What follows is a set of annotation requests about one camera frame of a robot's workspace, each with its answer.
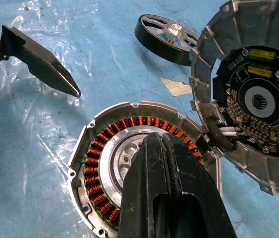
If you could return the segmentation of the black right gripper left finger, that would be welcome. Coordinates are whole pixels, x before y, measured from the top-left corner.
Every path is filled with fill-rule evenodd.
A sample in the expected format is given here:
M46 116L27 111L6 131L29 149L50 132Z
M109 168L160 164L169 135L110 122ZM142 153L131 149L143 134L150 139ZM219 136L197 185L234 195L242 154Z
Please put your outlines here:
M170 238L170 182L163 135L147 135L124 178L117 238Z

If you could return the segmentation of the silver motor housing copper windings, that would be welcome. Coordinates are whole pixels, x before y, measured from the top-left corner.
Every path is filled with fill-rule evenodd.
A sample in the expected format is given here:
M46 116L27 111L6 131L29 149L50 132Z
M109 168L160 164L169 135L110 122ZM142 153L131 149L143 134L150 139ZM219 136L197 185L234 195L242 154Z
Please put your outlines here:
M157 102L113 105L83 127L68 162L72 202L98 238L117 238L124 178L143 139L154 132L182 138L221 189L221 161L195 120Z

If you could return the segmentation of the black spoked rotor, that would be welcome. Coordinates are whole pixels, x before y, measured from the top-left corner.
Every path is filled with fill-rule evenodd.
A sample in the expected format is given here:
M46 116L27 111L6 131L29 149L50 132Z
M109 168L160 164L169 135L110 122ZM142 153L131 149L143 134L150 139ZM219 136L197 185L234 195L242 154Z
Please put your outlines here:
M190 66L190 50L199 36L192 30L167 18L144 14L138 18L134 34L149 51L178 65Z

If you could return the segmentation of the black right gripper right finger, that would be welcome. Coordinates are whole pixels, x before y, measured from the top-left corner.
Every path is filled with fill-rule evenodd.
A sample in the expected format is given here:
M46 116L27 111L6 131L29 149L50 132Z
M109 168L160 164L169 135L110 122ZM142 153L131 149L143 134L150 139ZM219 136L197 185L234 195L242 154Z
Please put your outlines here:
M216 183L179 137L163 135L171 238L237 238Z

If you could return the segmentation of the silver motor lid circuit board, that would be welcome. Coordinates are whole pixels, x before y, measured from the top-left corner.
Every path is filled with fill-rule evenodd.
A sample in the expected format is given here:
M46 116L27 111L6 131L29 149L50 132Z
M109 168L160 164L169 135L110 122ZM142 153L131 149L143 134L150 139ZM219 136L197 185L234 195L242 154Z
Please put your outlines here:
M236 168L279 194L279 0L228 0L190 51L195 110Z

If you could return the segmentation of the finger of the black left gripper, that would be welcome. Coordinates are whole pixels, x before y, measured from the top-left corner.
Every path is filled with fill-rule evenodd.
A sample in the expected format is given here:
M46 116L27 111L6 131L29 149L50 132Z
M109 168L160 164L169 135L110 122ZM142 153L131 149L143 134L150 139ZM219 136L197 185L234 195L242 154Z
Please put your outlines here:
M70 72L54 54L17 28L2 26L0 54L18 58L33 76L48 86L77 98L81 96Z

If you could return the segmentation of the beige tape patch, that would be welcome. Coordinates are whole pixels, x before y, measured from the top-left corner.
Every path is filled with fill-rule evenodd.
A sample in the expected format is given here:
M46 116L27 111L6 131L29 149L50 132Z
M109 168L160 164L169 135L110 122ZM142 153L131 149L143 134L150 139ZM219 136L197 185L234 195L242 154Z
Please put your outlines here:
M192 94L192 89L190 85L184 82L173 81L167 78L160 78L160 80L163 82L163 84L169 90L169 92L175 97Z

